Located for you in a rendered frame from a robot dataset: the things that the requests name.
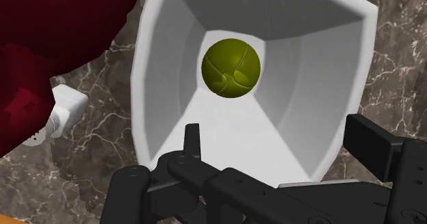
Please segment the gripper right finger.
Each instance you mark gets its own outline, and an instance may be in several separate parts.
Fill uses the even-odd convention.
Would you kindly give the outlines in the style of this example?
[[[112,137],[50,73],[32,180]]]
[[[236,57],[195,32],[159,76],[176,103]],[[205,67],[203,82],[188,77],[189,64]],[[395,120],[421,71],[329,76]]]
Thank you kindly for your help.
[[[392,182],[384,224],[427,224],[427,142],[395,136],[361,114],[346,117],[344,148]]]

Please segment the dark red lumpy object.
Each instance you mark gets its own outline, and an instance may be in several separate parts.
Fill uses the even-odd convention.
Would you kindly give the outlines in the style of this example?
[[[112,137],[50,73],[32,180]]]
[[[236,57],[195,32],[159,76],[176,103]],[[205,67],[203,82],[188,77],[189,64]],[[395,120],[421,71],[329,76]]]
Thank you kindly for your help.
[[[98,58],[138,0],[0,0],[0,158],[39,129],[50,79]]]

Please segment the yellow-green tennis ball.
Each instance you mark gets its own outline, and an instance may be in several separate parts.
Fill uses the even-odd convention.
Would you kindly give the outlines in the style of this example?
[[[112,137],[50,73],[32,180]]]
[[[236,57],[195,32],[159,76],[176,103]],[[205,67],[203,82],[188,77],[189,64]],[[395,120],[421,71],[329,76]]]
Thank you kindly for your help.
[[[261,74],[261,61],[248,43],[227,38],[208,48],[201,74],[210,91],[220,97],[237,98],[255,87]]]

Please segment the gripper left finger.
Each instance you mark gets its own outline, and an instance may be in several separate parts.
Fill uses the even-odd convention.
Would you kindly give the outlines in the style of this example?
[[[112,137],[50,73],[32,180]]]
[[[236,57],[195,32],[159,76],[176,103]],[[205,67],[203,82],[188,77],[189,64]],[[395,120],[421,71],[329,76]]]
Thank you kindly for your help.
[[[183,150],[161,156],[154,171],[117,170],[100,224],[334,224],[331,215],[236,169],[201,160],[197,123],[185,127]]]

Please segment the white deep bowl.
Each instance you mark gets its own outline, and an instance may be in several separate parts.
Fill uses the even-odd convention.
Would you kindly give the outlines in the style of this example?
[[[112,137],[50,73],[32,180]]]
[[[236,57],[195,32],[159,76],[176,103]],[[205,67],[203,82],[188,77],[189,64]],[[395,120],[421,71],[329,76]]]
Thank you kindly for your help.
[[[378,8],[367,0],[146,0],[131,71],[139,164],[183,147],[200,125],[201,158],[278,186],[318,182],[336,158],[363,94]],[[261,76],[227,99],[201,63],[219,40],[250,44]]]

